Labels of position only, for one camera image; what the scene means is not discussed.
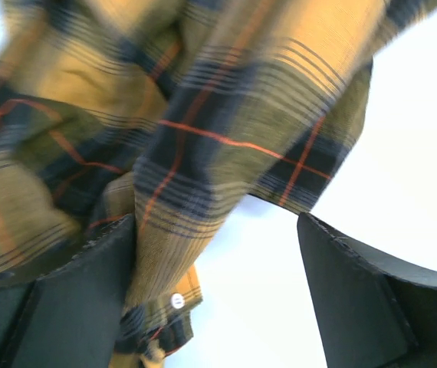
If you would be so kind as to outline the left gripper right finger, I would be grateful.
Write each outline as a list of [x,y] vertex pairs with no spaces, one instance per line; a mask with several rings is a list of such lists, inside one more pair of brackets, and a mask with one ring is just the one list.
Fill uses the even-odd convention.
[[329,367],[437,368],[437,271],[308,213],[297,233]]

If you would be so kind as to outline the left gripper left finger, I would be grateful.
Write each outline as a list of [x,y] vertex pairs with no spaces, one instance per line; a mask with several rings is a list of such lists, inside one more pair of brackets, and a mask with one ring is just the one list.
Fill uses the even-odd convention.
[[0,274],[0,367],[106,367],[135,258],[134,218]]

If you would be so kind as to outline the yellow plaid long sleeve shirt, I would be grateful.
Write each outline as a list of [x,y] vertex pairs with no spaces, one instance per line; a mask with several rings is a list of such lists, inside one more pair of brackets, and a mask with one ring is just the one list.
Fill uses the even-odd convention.
[[106,367],[192,338],[195,262],[248,195],[309,212],[360,138],[375,54],[437,1],[6,1],[0,274],[134,218]]

